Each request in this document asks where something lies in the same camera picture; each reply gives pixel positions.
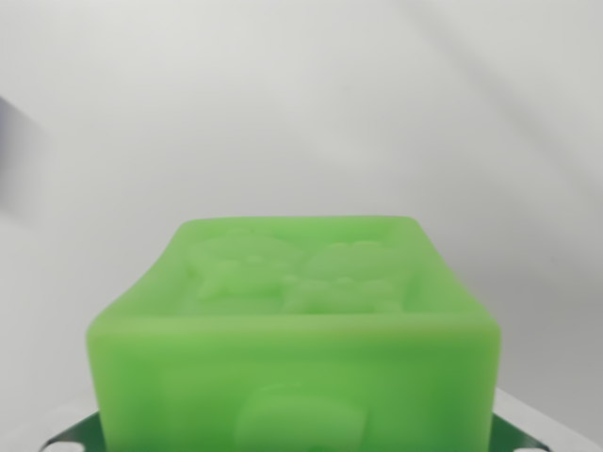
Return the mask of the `gripper left finger with black tip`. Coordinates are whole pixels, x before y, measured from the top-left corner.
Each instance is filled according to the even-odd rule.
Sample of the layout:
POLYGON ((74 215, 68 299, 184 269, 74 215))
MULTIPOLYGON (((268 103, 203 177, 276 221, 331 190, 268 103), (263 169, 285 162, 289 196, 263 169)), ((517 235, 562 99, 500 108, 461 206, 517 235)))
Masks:
POLYGON ((41 452, 105 452, 105 437, 97 412, 60 410, 44 419, 48 427, 41 452))

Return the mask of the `gripper right finger with black tip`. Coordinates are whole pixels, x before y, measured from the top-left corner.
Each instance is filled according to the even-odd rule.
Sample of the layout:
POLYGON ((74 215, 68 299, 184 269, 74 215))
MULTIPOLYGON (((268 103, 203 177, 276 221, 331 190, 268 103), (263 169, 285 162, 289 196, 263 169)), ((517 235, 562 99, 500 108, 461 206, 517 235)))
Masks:
POLYGON ((602 446, 496 389, 490 451, 601 451, 602 446))

